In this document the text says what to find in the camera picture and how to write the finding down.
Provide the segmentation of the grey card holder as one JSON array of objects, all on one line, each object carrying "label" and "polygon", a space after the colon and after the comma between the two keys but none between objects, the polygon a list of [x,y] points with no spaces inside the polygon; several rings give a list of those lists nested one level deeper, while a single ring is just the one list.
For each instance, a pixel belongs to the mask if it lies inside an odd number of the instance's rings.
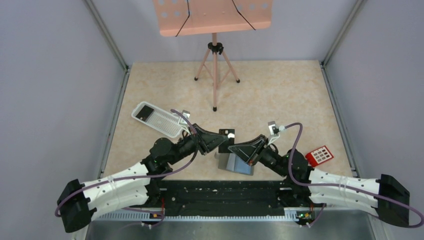
[{"label": "grey card holder", "polygon": [[220,170],[247,176],[254,174],[254,167],[249,166],[234,153],[215,153],[214,157],[218,160],[217,167]]}]

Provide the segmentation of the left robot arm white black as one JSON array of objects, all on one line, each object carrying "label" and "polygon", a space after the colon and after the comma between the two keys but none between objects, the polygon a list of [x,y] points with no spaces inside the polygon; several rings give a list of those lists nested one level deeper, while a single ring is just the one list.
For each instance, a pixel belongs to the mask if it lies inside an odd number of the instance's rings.
[{"label": "left robot arm white black", "polygon": [[172,165],[188,156],[195,159],[197,154],[207,155],[235,137],[232,130],[215,133],[197,124],[193,127],[194,132],[177,142],[166,137],[157,139],[147,157],[118,173],[93,181],[68,182],[54,212],[62,220],[65,232],[77,232],[115,210],[155,206],[161,199],[159,181],[177,173]]}]

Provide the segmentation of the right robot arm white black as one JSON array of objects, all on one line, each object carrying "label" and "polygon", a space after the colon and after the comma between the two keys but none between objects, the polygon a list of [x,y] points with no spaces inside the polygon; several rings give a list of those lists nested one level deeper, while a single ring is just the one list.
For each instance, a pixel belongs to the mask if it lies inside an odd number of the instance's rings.
[{"label": "right robot arm white black", "polygon": [[295,148],[280,155],[268,146],[263,135],[230,145],[228,150],[249,166],[261,163],[285,177],[294,194],[305,196],[313,204],[360,210],[396,227],[407,228],[410,225],[410,192],[391,175],[355,178],[325,172],[310,166]]}]

